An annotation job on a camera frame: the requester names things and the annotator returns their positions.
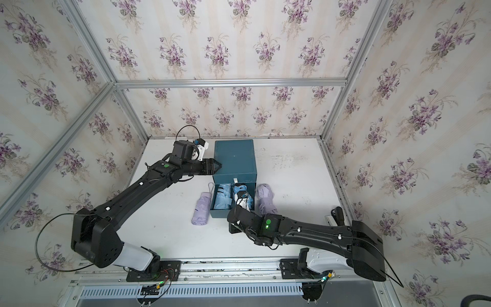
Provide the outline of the teal drawer cabinet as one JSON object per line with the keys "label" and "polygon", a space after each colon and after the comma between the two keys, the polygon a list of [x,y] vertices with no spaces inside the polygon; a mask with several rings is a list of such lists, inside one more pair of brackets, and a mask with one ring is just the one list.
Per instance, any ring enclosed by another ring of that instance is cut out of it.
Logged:
{"label": "teal drawer cabinet", "polygon": [[[249,194],[255,197],[257,167],[254,143],[251,139],[221,140],[214,143],[214,159],[222,164],[222,168],[213,175],[214,196],[210,208],[213,218],[225,218],[235,207],[233,185],[245,184]],[[216,192],[218,185],[230,184],[232,205],[229,210],[215,210]]]}

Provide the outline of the blue umbrella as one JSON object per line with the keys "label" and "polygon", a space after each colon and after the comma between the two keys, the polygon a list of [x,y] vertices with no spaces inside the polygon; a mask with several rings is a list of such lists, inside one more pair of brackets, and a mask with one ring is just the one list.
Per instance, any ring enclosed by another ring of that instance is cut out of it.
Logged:
{"label": "blue umbrella", "polygon": [[216,200],[214,204],[215,210],[229,210],[232,205],[231,185],[220,184],[216,192]]}
{"label": "blue umbrella", "polygon": [[254,199],[249,194],[248,187],[245,184],[233,185],[233,198],[236,206],[242,207],[248,211],[254,210]]}

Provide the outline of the purple umbrella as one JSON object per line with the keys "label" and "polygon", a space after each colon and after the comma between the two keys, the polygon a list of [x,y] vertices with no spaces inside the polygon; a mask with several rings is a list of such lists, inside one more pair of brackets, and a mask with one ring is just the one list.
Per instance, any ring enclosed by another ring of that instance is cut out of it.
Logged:
{"label": "purple umbrella", "polygon": [[258,198],[258,210],[261,216],[278,214],[277,207],[273,202],[274,193],[268,184],[260,184],[256,188],[256,196]]}
{"label": "purple umbrella", "polygon": [[201,193],[196,206],[194,208],[194,214],[191,220],[194,226],[204,226],[208,223],[210,217],[210,208],[212,203],[214,183],[208,183],[208,191]]}

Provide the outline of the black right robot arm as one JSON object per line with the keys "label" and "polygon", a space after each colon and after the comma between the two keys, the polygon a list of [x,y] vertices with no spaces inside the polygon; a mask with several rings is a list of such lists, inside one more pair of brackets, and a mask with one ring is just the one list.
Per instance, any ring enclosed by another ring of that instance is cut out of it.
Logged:
{"label": "black right robot arm", "polygon": [[271,250],[282,245],[321,249],[343,256],[362,278],[381,282],[390,278],[404,286],[384,256],[382,238],[362,221],[353,221],[350,226],[323,226],[278,214],[259,216],[241,206],[231,209],[227,221],[255,245]]}

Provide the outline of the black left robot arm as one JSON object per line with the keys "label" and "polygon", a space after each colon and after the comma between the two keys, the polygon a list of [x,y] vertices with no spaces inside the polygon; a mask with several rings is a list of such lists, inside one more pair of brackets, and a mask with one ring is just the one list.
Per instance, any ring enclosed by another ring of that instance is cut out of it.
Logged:
{"label": "black left robot arm", "polygon": [[220,162],[206,158],[209,144],[204,139],[176,140],[173,151],[147,167],[144,175],[106,203],[74,213],[70,247],[92,266],[128,267],[156,280],[161,272],[161,257],[154,251],[124,243],[117,231],[145,203],[178,182],[199,175],[213,175]]}

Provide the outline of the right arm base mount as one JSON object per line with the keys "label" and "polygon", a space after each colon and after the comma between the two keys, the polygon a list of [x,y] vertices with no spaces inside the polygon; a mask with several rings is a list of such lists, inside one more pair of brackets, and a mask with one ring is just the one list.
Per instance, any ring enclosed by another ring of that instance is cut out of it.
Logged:
{"label": "right arm base mount", "polygon": [[333,270],[317,272],[308,267],[307,259],[310,251],[314,251],[314,249],[302,248],[297,258],[280,260],[279,269],[283,280],[308,279],[324,282],[335,277]]}

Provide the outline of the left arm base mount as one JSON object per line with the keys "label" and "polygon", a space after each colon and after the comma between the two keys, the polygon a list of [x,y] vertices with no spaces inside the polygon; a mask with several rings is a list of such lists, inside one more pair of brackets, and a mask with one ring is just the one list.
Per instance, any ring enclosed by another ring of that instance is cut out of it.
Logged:
{"label": "left arm base mount", "polygon": [[145,271],[129,269],[126,282],[158,282],[158,281],[177,281],[182,262],[179,260],[164,260],[159,264],[154,263]]}

